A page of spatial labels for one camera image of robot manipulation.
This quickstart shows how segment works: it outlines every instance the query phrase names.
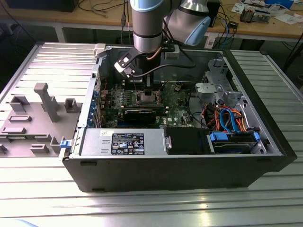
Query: circuit board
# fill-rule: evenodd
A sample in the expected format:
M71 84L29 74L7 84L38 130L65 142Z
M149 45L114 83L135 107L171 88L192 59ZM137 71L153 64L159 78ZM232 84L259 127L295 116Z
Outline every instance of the circuit board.
M148 104L138 101L142 91L125 90L115 85L108 96L109 106L104 108L106 122L103 128L164 128L164 127L193 127L192 118L187 108L187 89L175 90L176 83L167 83L162 91L152 91L155 100ZM153 124L132 125L124 122L127 110L142 110L156 112Z

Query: warning label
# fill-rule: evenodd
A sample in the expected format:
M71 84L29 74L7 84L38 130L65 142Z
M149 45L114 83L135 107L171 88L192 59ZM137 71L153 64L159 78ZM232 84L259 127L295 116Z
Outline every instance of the warning label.
M114 133L112 155L144 155L143 133Z

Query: robotic arm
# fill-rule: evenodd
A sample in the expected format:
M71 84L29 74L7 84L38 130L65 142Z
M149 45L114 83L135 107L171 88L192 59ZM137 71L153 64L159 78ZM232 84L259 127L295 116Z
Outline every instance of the robotic arm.
M115 68L128 78L142 77L144 88L148 88L153 82L153 71L172 66L159 67L159 53L174 51L173 45L164 45L162 31L169 33L172 35L171 38L181 43L198 45L210 24L207 0L130 0L130 3L134 48L116 62ZM133 60L142 70L141 75L137 75L131 63Z

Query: workbench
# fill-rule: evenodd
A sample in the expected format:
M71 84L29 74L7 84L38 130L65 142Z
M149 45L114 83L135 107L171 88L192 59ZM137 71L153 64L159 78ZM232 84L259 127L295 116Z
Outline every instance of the workbench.
M72 97L83 103L89 69L96 62L93 49L93 44L35 45L0 94L0 120L11 111L8 102L13 95L41 102L33 92L37 82L48 83L50 95L58 102ZM57 157L0 157L0 217L23 219L39 227L67 223L73 227L302 226L303 141L300 134L292 135L303 131L297 123L303 122L302 107L295 98L303 97L283 72L268 71L275 63L267 56L232 53L252 74L250 82L276 115L298 156L281 172L267 173L249 188L84 193Z
M87 28L87 29L103 29L103 30L121 30L121 15L123 6L117 6L107 11L106 17L97 15L93 12L87 12L76 8L72 13L64 13L57 11L46 10L28 10L28 9L10 9L6 2L4 2L6 9L10 14L21 24L36 25L36 26L50 26L54 27L58 41L66 42L63 28ZM92 4L107 2L107 0L91 0ZM269 23L242 23L240 22L240 14L230 12L232 5L238 2L237 0L222 0L223 8L230 20L239 23L235 38L241 39L257 39L257 40L272 40L296 42L300 37L303 26L296 23L289 25L275 18L271 18ZM107 8L121 3L120 0L114 0L109 4L101 5L99 9ZM81 5L85 9L90 9L89 1L84 1ZM303 10L303 6L294 4L292 10ZM3 25L15 23L6 12L0 7L0 23ZM220 20L216 20L214 27L208 28L207 41L205 48L212 48L214 39L221 36L224 32Z

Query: wooden tabletop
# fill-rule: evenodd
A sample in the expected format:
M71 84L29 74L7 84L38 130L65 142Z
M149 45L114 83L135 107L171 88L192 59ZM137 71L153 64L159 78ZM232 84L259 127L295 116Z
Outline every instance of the wooden tabletop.
M6 9L17 20L31 20L31 21L46 21L46 22L60 22L60 23L81 23L92 25L114 25L119 26L121 21L121 14L123 6L117 6L107 10L105 16L98 15L93 12L87 12L77 7L72 13L63 13L57 11L46 10L30 10L30 9L10 9L6 2L4 2ZM91 0L92 4L107 2L108 0ZM230 20L239 23L237 34L243 35L261 35L261 36L273 36L273 37L287 37L287 38L299 38L302 31L302 23L296 23L289 25L275 18L271 18L269 23L242 23L240 22L240 14L231 12L232 5L238 2L237 0L222 0L225 13ZM113 0L109 4L99 5L96 8L104 9L116 4L122 3L121 0ZM90 10L89 0L86 0L81 5L83 8ZM303 6L292 6L293 10L303 10ZM0 7L0 20L1 18L9 18L6 12ZM216 19L215 25L208 29L209 32L224 32L220 20Z

